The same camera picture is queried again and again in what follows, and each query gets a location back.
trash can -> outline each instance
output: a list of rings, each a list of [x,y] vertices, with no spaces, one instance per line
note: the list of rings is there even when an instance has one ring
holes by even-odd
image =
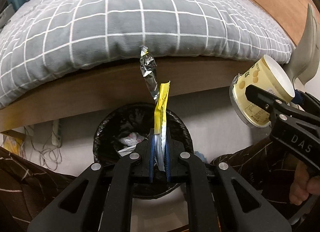
[[[155,105],[150,103],[134,103],[118,108],[110,113],[98,126],[94,136],[93,155],[96,163],[103,165],[114,164],[120,159],[119,150],[125,147],[119,142],[132,132],[149,139],[150,129],[154,127]],[[181,119],[167,110],[167,127],[170,128],[171,138],[183,143],[185,151],[193,153],[190,133]],[[180,184],[168,183],[165,172],[154,168],[154,178],[151,184],[135,184],[133,197],[140,199],[157,199]]]

floor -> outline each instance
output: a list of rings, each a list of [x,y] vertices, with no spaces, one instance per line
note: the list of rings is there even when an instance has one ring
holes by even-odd
[[[229,90],[219,88],[170,97],[168,108],[187,126],[194,150],[210,162],[215,157],[234,153],[268,135],[269,129],[250,129],[237,116]],[[108,111],[98,111],[61,120],[62,162],[57,172],[79,175],[93,162],[93,136]],[[52,122],[34,126],[33,144],[41,149],[51,135]],[[30,141],[25,145],[27,159],[39,164],[39,153]],[[157,200],[133,200],[132,232],[164,232],[188,224],[187,203],[180,188]]]

brown pants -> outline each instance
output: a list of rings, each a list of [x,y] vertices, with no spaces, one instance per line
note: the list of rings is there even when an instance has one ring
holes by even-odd
[[[289,203],[297,160],[269,139],[213,161],[215,165],[220,162],[228,163],[255,189],[262,190],[262,195],[286,218],[299,209]],[[0,147],[0,200],[24,231],[30,221],[74,179]]]
[[[0,200],[24,231],[30,221],[74,179],[0,147]],[[5,223],[3,218],[0,215],[0,224]]]
[[[285,218],[292,217],[300,208],[289,201],[298,160],[269,138],[234,154],[222,155],[211,163],[221,162],[232,166],[256,190],[262,190],[262,196]]]

white wall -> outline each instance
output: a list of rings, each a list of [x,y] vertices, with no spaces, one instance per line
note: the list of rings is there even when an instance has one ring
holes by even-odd
[[[313,79],[305,85],[306,91],[320,100],[320,66]]]

yellow snack wrapper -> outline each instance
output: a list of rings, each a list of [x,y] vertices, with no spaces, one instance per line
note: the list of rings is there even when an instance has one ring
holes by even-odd
[[[23,144],[22,139],[14,138],[11,136],[3,135],[4,143],[3,147],[4,149],[14,153],[15,155],[24,156],[24,153],[21,151],[21,146]]]
[[[167,102],[170,82],[160,85],[159,98],[155,109],[155,147],[156,161],[160,171],[164,170],[164,150],[167,135]]]

